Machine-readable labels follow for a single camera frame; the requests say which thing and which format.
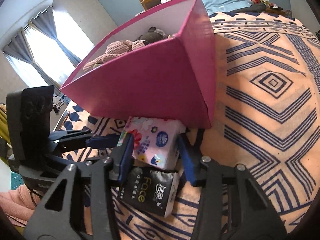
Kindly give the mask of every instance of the pink storage box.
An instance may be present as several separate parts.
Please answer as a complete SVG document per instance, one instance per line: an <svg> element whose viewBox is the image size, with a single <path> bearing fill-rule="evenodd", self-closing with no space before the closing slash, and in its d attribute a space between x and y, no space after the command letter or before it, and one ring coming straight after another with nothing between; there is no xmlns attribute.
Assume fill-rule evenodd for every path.
<svg viewBox="0 0 320 240"><path fill-rule="evenodd" d="M84 73L84 65L114 41L154 26L174 38L158 41ZM92 115L144 116L210 128L215 101L214 33L202 0L172 0L109 33L77 66L61 91Z"/></svg>

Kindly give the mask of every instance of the blue gripper pad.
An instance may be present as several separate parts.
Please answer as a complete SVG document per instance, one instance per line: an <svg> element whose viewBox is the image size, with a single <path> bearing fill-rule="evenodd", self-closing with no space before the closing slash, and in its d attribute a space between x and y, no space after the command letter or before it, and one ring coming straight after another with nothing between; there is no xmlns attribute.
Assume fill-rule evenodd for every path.
<svg viewBox="0 0 320 240"><path fill-rule="evenodd" d="M120 162L119 182L127 179L130 167L132 165L132 152L134 147L134 137L132 134L127 134L124 138L125 150Z"/></svg>
<svg viewBox="0 0 320 240"><path fill-rule="evenodd" d="M177 143L186 179L192 186L195 186L196 173L200 171L201 152L192 148L185 133L178 135Z"/></svg>

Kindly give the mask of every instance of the stuffed animal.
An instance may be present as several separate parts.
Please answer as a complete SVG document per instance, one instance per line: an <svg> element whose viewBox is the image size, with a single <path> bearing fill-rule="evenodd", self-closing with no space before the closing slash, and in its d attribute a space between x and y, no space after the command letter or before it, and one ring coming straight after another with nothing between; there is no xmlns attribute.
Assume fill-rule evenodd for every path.
<svg viewBox="0 0 320 240"><path fill-rule="evenodd" d="M161 41L167 39L168 35L164 31L157 29L156 27L150 27L146 34L139 36L136 41L147 41L149 43L154 43L156 41Z"/></svg>
<svg viewBox="0 0 320 240"><path fill-rule="evenodd" d="M132 50L139 49L147 44L149 44L147 41L115 41L108 45L105 54L85 64L83 70L84 72L89 72L94 68L101 66L103 63L124 55Z"/></svg>

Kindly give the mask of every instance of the yellow cloth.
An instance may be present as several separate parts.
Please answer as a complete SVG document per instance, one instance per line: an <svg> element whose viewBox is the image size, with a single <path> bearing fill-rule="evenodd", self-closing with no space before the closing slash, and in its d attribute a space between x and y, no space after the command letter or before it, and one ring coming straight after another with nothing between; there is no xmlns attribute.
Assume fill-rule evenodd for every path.
<svg viewBox="0 0 320 240"><path fill-rule="evenodd" d="M9 131L8 131L7 114L1 108L0 108L0 136L11 145Z"/></svg>

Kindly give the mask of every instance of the nightstand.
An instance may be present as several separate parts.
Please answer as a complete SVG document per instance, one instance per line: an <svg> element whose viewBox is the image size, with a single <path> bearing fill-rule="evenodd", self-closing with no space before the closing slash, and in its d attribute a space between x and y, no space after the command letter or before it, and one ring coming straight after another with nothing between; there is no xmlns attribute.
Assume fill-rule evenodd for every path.
<svg viewBox="0 0 320 240"><path fill-rule="evenodd" d="M285 16L285 12L283 10L273 9L273 8L269 8L269 7L267 7L267 9L264 12Z"/></svg>

